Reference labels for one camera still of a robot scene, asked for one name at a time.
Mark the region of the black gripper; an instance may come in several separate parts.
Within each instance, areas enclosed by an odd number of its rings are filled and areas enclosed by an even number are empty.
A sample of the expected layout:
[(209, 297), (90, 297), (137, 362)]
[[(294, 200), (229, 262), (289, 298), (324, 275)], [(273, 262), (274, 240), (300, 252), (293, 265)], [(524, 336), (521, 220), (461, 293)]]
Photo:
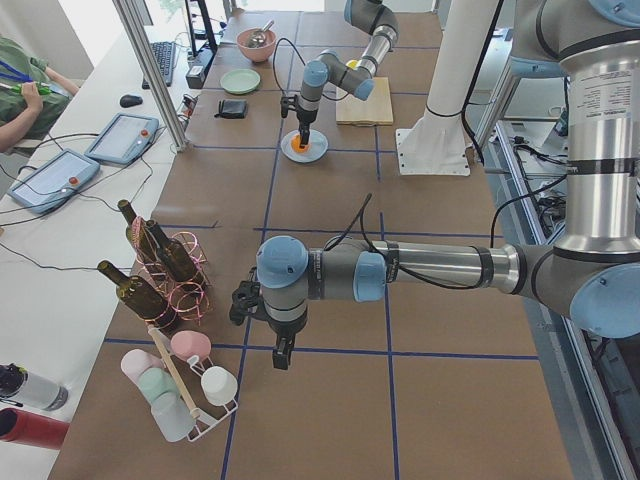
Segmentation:
[(297, 119), (299, 121), (299, 147), (306, 147), (309, 144), (310, 128), (317, 119), (318, 109), (307, 109), (302, 106), (297, 107)]
[(272, 351), (274, 368), (288, 369), (291, 365), (295, 337), (306, 326), (307, 318), (307, 311), (304, 311), (293, 320), (278, 320), (273, 317), (267, 320), (270, 328), (276, 334), (276, 346)]

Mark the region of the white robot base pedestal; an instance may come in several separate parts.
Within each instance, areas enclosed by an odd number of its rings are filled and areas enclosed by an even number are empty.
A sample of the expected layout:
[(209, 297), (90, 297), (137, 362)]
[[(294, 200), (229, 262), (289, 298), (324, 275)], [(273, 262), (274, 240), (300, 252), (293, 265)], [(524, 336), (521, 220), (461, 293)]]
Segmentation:
[(396, 131), (402, 175), (470, 174), (463, 111), (501, 8), (499, 0), (451, 3), (424, 114), (412, 128)]

